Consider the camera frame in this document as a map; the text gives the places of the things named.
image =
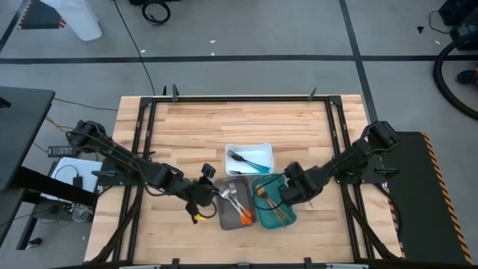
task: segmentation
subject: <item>white container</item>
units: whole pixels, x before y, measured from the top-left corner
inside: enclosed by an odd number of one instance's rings
[[[236,161],[227,155],[228,150],[236,152],[244,157],[247,161],[269,167],[269,173],[258,173],[254,167],[251,167],[244,161]],[[239,171],[246,175],[237,175],[229,171]],[[253,146],[234,146],[226,145],[226,173],[230,176],[249,176],[249,175],[269,175],[274,173],[274,157],[272,154],[272,146],[269,143]]]
[[[83,41],[101,37],[98,19],[86,0],[40,0],[53,7]]]

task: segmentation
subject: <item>teal tray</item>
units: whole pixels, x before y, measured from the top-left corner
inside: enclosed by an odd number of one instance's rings
[[[252,194],[255,193],[255,186],[258,184],[265,184],[269,182],[271,179],[274,179],[278,176],[279,174],[271,174],[267,176],[259,176],[251,181],[251,192]],[[279,189],[280,187],[283,187],[285,185],[285,177],[281,176],[281,178],[274,180],[272,183],[264,186],[264,189],[267,192],[267,196],[276,204],[279,204],[281,201],[280,198],[280,193]],[[270,205],[268,202],[266,202],[264,199],[260,198],[257,194],[252,195],[254,199],[254,203],[257,206],[260,206],[262,208],[270,208]],[[284,221],[284,224],[286,226],[291,225],[294,223],[297,219],[297,216],[294,213],[294,210],[292,210],[291,207],[286,206],[286,205],[281,205],[279,208],[286,214],[288,215],[291,219],[286,219]],[[283,227],[282,222],[277,218],[276,213],[274,210],[262,210],[259,208],[255,208],[257,212],[257,217],[259,219],[259,223],[265,228],[265,229],[277,229]]]

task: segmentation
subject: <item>orange striped edge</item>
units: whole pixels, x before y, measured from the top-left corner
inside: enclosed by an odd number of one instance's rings
[[[390,190],[388,188],[383,188],[387,194],[390,194]],[[395,214],[395,208],[394,208],[394,204],[388,200],[388,206],[390,207],[390,212],[391,212],[391,218],[392,220],[394,221],[394,226],[395,226],[395,232],[397,233],[398,235],[398,221],[397,221],[397,216]],[[400,239],[398,239],[398,243],[400,245],[400,251],[402,252],[402,258],[405,258],[405,252],[403,251],[403,244],[402,242],[400,242]]]
[[[23,20],[24,20],[25,17],[27,16],[27,14],[28,14],[28,12],[29,12],[29,10],[30,10],[30,7],[31,7],[31,0],[28,1],[27,7],[25,8],[25,12],[23,12],[23,16],[22,16],[22,18],[20,19],[20,22],[19,22],[18,26],[16,27],[17,29],[19,29],[19,30],[22,30],[22,29],[23,29],[23,26],[22,26]]]
[[[472,265],[473,260],[471,259],[470,250],[468,249],[468,246],[465,243],[465,238],[463,237],[462,228],[460,227],[458,223],[458,217],[456,216],[455,209],[453,209],[450,195],[448,195],[447,186],[445,185],[445,181],[443,180],[443,177],[441,176],[441,170],[440,170],[440,167],[438,166],[438,162],[436,161],[435,153],[433,152],[433,147],[432,147],[432,144],[430,143],[429,136],[427,133],[424,133],[424,132],[422,132],[421,134],[423,135],[423,139],[425,140],[426,148],[428,149],[428,153],[430,155],[430,158],[433,164],[433,169],[435,169],[436,178],[438,179],[438,184],[440,185],[441,192],[443,193],[443,198],[445,200],[445,203],[447,204],[448,211],[450,213],[451,221],[453,222],[453,225],[455,226],[456,236],[458,237],[458,240],[460,241],[460,244],[463,250],[463,255],[465,256],[465,260],[470,265]]]

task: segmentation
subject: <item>desk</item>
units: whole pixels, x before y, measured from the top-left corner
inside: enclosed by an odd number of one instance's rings
[[[0,97],[11,104],[9,108],[0,108],[0,223],[6,223],[0,226],[0,246],[20,204],[23,201],[38,204],[40,193],[92,207],[96,204],[96,194],[22,167],[54,96],[52,90],[0,87]],[[32,219],[17,249],[25,249],[36,222],[32,223]]]
[[[367,125],[364,106],[359,95],[343,95],[341,100],[350,140],[354,141]],[[129,149],[139,106],[140,97],[123,97],[119,106],[113,139]],[[145,141],[147,114],[139,149]],[[338,112],[333,110],[333,114],[338,126]],[[340,128],[338,137],[344,150]],[[200,176],[201,167],[207,162],[216,168],[215,177],[223,178],[227,177],[227,143],[263,142],[273,146],[276,172],[292,161],[300,162],[304,168],[325,163],[334,155],[325,103],[160,103],[155,110],[151,145],[155,153],[151,157],[179,168],[190,178]],[[85,260],[96,256],[116,229],[123,188],[111,188],[99,198]],[[362,186],[361,192],[370,226],[388,249],[400,256],[388,200],[372,185]],[[294,206],[297,222],[286,229],[267,231],[257,223],[245,229],[223,231],[217,217],[193,225],[184,210],[185,202],[177,197],[144,194],[134,263],[170,264],[173,258],[180,258],[182,264],[302,263],[304,257],[311,257],[313,262],[352,262],[339,185],[331,180],[311,203],[313,206]],[[211,210],[204,209],[204,214]],[[356,228],[361,255],[365,257],[364,241]],[[123,238],[122,259],[127,242],[128,231]]]

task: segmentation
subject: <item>gray tray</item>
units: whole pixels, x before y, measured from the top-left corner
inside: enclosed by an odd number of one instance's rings
[[[219,187],[225,185],[229,188],[229,183],[234,183],[238,191],[238,201],[252,213],[252,225],[255,223],[255,206],[252,202],[252,195],[250,193],[249,183],[244,176],[218,179],[214,182],[214,186]],[[219,224],[223,230],[239,229],[250,227],[252,225],[243,225],[240,223],[240,215],[235,210],[234,206],[228,200],[217,196],[217,212],[219,214]]]

